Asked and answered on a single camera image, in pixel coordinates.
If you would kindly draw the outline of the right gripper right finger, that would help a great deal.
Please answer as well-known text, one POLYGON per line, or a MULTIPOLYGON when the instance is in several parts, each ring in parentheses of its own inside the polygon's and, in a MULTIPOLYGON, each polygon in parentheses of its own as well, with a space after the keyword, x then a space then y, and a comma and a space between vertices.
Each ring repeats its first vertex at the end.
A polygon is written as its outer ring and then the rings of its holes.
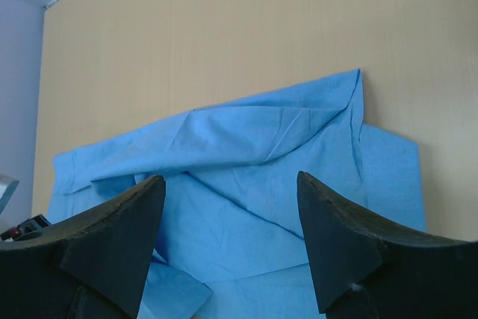
POLYGON ((297 176, 318 310, 327 318, 475 318, 477 243, 431 235, 297 176))

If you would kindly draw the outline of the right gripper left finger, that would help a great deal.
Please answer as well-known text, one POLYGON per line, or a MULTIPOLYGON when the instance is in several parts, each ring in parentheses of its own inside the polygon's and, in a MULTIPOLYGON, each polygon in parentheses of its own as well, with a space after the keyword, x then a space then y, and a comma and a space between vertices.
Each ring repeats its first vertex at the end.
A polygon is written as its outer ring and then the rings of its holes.
POLYGON ((2 318, 136 318, 164 208, 151 176, 119 196, 1 243, 2 318))

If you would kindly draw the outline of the light blue long sleeve shirt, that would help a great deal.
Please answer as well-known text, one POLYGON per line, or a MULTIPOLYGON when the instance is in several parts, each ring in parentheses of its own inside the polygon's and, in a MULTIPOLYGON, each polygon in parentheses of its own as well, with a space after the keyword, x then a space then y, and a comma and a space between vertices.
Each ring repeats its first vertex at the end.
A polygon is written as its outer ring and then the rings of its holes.
POLYGON ((54 169, 53 223, 164 177, 141 318, 318 318, 301 171, 426 228, 418 146, 364 123, 357 69, 168 117, 59 154, 54 169))

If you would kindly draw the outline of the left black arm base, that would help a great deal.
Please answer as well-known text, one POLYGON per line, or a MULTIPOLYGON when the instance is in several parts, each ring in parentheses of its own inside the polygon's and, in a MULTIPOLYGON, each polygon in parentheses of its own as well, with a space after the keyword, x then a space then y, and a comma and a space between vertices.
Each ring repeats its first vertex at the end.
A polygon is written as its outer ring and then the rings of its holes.
POLYGON ((50 226, 51 223, 42 215, 38 214, 35 217, 21 222, 18 226, 1 233, 2 241, 23 241, 37 237, 37 232, 50 226))

